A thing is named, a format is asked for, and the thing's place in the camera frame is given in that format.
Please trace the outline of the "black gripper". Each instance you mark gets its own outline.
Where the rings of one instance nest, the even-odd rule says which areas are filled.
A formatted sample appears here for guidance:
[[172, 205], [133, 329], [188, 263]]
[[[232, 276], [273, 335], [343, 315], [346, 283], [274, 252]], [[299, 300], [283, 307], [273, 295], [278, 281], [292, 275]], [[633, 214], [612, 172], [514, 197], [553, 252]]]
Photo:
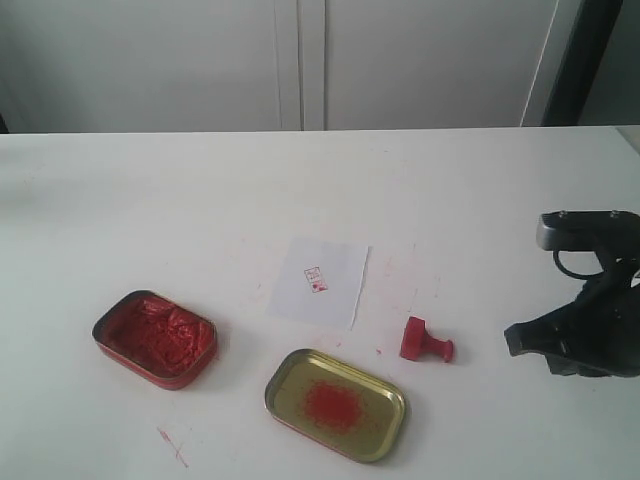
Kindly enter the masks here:
[[572, 302], [504, 330], [512, 357], [544, 355], [549, 371], [585, 378], [639, 375], [639, 260], [597, 250], [602, 271], [585, 278]]

